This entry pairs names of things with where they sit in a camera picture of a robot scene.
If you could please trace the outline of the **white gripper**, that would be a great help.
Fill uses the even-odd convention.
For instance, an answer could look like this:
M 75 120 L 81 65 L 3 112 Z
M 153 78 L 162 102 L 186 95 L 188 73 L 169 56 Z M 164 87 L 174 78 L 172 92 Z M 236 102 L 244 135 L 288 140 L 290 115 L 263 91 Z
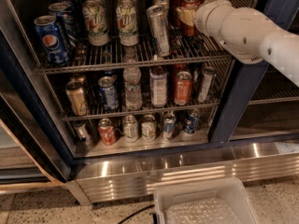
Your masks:
M 217 40 L 235 40 L 232 17 L 236 8 L 227 0 L 204 0 L 197 7 L 178 7 L 178 19 L 188 26 L 196 26 L 201 33 Z

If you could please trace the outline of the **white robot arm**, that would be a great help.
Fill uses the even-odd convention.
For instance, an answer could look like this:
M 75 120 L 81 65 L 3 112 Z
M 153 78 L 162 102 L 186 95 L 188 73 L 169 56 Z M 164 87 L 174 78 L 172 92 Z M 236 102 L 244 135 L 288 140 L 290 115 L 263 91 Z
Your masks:
M 207 0 L 199 6 L 178 7 L 178 18 L 213 37 L 244 64 L 262 60 L 299 86 L 299 35 L 273 23 L 250 7 L 233 7 L 227 0 Z

